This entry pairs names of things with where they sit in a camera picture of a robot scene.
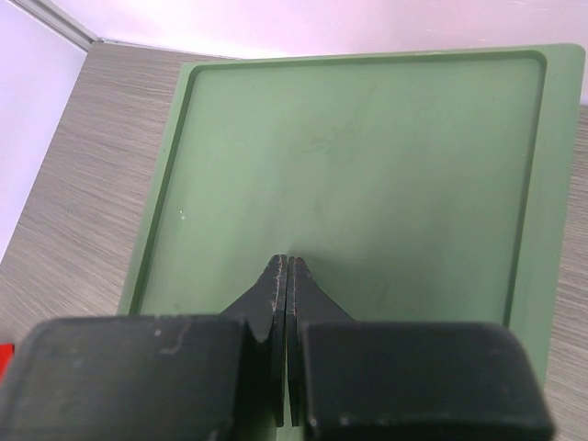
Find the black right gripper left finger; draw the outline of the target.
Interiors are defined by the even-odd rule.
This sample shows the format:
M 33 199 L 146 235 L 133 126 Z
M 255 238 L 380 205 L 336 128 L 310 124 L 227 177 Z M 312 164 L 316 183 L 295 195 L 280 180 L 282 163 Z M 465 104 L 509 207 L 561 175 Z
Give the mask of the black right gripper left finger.
M 62 318 L 17 349 L 4 440 L 273 440 L 284 423 L 288 260 L 218 314 Z

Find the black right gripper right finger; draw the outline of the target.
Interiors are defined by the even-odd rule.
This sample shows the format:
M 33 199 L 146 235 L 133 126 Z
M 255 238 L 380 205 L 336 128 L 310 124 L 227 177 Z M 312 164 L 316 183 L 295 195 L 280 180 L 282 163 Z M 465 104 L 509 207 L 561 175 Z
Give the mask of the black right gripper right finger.
M 485 322 L 361 322 L 288 261 L 288 392 L 307 440 L 550 440 L 525 349 Z

